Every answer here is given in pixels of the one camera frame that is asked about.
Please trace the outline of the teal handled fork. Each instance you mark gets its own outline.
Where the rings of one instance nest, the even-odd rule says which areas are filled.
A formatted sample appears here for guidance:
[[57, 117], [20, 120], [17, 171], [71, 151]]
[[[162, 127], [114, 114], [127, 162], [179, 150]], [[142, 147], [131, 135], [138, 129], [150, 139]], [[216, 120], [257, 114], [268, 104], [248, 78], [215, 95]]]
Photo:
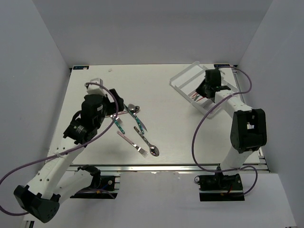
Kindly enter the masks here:
[[111, 119], [114, 121], [115, 125], [117, 126], [117, 128], [119, 129], [119, 131], [122, 133], [122, 134], [125, 134], [125, 131], [124, 129], [122, 128], [121, 124], [122, 124], [122, 120], [119, 118], [119, 116], [113, 114], [113, 115], [110, 115]]

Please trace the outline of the white cutlery tray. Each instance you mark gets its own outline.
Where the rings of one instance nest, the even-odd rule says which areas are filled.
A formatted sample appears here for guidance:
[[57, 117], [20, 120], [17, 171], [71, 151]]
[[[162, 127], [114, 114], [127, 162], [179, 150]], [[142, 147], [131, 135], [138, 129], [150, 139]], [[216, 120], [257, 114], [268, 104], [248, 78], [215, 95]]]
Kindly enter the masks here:
[[170, 79], [170, 86], [182, 95], [193, 107], [206, 114], [215, 103], [207, 97], [202, 84], [206, 71], [222, 67], [220, 71], [221, 85], [227, 86], [233, 93], [238, 92], [233, 69], [229, 64], [201, 64], [196, 61]]

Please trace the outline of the pink handled fork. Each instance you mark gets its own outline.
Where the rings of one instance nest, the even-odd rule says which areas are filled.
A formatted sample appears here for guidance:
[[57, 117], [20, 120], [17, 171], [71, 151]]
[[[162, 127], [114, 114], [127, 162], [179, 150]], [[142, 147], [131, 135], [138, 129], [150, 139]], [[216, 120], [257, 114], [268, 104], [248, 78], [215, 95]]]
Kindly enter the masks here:
[[133, 141], [131, 141], [128, 137], [126, 137], [122, 132], [117, 131], [116, 132], [119, 136], [121, 136], [125, 141], [127, 141], [131, 146], [133, 146], [138, 153], [140, 153], [143, 157], [146, 157], [148, 155], [147, 151], [144, 150], [142, 147], [135, 144]]

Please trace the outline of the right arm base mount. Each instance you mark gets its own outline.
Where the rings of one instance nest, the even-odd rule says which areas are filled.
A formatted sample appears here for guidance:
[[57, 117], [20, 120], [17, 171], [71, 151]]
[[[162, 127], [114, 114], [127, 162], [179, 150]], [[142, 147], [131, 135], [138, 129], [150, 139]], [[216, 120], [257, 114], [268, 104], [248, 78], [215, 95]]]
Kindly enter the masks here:
[[199, 185], [201, 202], [244, 201], [243, 185], [239, 174], [228, 176], [222, 173], [200, 175], [194, 178]]

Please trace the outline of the black handled spoon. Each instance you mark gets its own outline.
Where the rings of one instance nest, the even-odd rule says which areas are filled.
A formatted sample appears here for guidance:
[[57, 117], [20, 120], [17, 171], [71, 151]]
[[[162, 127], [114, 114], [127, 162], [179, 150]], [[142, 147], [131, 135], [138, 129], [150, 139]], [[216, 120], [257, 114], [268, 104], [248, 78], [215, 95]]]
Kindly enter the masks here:
[[158, 157], [160, 155], [159, 149], [155, 145], [151, 144], [136, 126], [134, 126], [133, 128], [138, 133], [138, 135], [143, 139], [143, 141], [148, 145], [150, 153], [153, 156]]

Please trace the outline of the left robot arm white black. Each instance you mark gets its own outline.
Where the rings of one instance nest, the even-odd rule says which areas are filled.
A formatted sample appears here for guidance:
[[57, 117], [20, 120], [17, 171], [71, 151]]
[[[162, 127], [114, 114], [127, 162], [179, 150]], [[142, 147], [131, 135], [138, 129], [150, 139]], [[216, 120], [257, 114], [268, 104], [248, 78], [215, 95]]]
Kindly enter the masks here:
[[60, 204], [78, 191], [86, 188], [94, 190], [100, 186], [100, 171], [92, 165], [78, 168], [63, 183], [60, 180], [72, 161], [96, 138], [105, 117], [124, 109], [124, 100], [116, 90], [109, 91], [115, 98], [114, 102], [110, 102], [100, 88], [87, 90], [81, 110], [74, 114], [63, 133], [61, 146], [64, 154], [55, 155], [25, 186], [18, 185], [14, 190], [19, 205], [41, 222], [49, 222], [58, 212]]

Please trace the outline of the teal handled spoon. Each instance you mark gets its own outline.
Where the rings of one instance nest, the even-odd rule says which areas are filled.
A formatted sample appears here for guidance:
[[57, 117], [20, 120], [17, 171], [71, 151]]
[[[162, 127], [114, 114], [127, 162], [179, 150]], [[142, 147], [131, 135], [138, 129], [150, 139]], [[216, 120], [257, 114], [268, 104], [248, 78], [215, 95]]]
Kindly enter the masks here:
[[133, 105], [133, 104], [129, 104], [129, 105], [126, 105], [127, 107], [128, 107], [128, 111], [129, 111], [129, 114], [130, 115], [132, 115], [132, 114], [136, 114], [136, 112], [135, 112], [135, 105]]

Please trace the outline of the pink handled spoon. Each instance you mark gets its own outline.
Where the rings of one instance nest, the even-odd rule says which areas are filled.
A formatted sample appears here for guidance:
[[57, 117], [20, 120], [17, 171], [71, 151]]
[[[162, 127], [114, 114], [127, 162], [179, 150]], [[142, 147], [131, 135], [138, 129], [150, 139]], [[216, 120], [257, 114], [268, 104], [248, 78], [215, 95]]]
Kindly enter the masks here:
[[[135, 106], [135, 112], [138, 113], [139, 110], [140, 110], [140, 106]], [[126, 114], [126, 113], [129, 113], [129, 111], [128, 111], [128, 107], [126, 105], [124, 105], [124, 110], [118, 112], [118, 115], [123, 115], [123, 114]]]

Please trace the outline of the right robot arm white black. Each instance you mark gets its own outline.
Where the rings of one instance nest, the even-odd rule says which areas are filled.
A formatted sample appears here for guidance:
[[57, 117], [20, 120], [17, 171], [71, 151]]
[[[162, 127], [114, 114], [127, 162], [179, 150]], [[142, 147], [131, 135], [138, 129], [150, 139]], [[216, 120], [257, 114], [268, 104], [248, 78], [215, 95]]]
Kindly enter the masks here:
[[243, 169], [242, 166], [246, 159], [267, 142], [265, 111], [252, 108], [240, 98], [240, 95], [249, 93], [251, 89], [249, 87], [245, 91], [233, 92], [228, 85], [222, 84], [219, 68], [206, 70], [204, 80], [196, 89], [199, 95], [214, 103], [199, 125], [202, 125], [208, 115], [217, 107], [221, 107], [232, 119], [231, 148], [217, 169], [207, 170], [212, 173], [220, 173], [215, 176], [214, 182], [222, 190], [231, 185], [230, 176], [238, 174]]

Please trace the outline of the teal handled knife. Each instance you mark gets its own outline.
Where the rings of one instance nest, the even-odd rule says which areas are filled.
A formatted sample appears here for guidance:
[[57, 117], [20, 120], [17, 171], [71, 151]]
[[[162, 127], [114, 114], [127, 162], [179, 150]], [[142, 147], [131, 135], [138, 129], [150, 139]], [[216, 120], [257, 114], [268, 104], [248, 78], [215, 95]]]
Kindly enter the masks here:
[[141, 129], [141, 131], [147, 131], [147, 128], [145, 127], [145, 125], [143, 124], [143, 122], [137, 117], [137, 115], [134, 113], [132, 114], [133, 118], [135, 119], [135, 121], [137, 122], [139, 128]]

